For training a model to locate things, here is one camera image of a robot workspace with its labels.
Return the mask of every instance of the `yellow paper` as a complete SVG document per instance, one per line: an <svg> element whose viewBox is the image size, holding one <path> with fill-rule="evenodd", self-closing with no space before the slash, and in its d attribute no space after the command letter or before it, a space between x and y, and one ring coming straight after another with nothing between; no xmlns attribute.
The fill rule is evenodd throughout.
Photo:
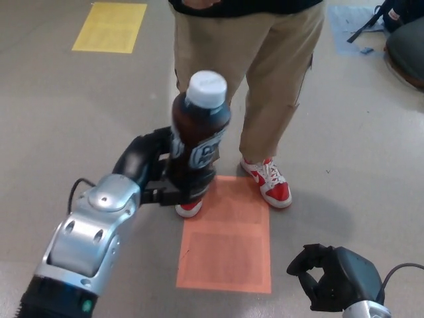
<svg viewBox="0 0 424 318"><path fill-rule="evenodd" d="M147 5L96 2L73 51L133 53Z"/></svg>

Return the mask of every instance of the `green light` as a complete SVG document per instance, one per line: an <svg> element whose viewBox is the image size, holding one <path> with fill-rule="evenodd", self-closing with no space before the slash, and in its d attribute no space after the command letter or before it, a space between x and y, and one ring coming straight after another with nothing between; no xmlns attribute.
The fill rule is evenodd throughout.
<svg viewBox="0 0 424 318"><path fill-rule="evenodd" d="M91 300L86 300L83 304L82 304L82 311L84 313L89 313L91 311L91 308L93 307L93 302Z"/></svg>

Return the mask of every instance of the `shoelace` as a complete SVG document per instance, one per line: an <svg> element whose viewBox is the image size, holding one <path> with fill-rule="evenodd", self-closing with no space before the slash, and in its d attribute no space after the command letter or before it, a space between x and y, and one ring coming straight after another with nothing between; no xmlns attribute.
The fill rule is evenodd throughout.
<svg viewBox="0 0 424 318"><path fill-rule="evenodd" d="M286 182L286 179L284 179L280 171L278 171L274 161L271 160L269 163L263 164L262 169L265 172L266 183L270 184L272 187Z"/></svg>

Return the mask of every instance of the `hand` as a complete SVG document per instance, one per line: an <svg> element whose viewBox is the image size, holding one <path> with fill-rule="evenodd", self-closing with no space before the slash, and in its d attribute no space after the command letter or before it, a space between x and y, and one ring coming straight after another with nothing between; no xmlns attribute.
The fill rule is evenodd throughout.
<svg viewBox="0 0 424 318"><path fill-rule="evenodd" d="M187 7L196 10L203 10L212 7L216 3L220 3L221 0L183 0L183 4Z"/></svg>

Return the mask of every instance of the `black shirt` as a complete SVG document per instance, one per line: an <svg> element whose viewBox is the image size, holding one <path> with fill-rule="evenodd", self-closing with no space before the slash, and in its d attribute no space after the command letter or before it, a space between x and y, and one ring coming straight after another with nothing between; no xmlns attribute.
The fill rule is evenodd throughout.
<svg viewBox="0 0 424 318"><path fill-rule="evenodd" d="M169 0L177 12L196 17L231 18L253 13L290 15L306 10L322 0L221 0L205 10L193 10L182 4L182 0Z"/></svg>

